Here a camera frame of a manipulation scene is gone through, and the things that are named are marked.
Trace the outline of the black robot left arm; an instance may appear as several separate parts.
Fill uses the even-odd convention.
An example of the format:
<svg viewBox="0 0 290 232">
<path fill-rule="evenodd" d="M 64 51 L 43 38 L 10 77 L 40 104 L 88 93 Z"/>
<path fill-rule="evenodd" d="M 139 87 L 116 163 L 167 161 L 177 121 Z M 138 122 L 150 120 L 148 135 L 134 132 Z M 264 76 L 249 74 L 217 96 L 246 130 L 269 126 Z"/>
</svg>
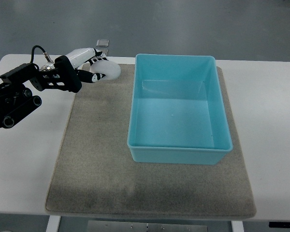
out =
<svg viewBox="0 0 290 232">
<path fill-rule="evenodd" d="M 10 129 L 42 105 L 36 91 L 58 89 L 72 93 L 82 87 L 76 69 L 66 56 L 52 60 L 39 45 L 30 61 L 0 75 L 0 129 Z"/>
</svg>

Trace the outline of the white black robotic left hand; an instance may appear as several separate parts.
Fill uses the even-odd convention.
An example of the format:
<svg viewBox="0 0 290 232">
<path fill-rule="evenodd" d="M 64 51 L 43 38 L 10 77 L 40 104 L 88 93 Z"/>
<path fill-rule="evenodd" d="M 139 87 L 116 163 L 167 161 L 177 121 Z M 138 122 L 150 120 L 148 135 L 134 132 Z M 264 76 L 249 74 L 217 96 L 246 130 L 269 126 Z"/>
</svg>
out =
<svg viewBox="0 0 290 232">
<path fill-rule="evenodd" d="M 99 60 L 108 60 L 107 56 L 96 56 L 94 48 L 80 48 L 51 60 L 45 55 L 48 62 L 40 68 L 44 77 L 51 79 L 52 84 L 63 83 L 68 87 L 81 86 L 92 81 L 94 73 L 89 71 L 90 66 Z"/>
</svg>

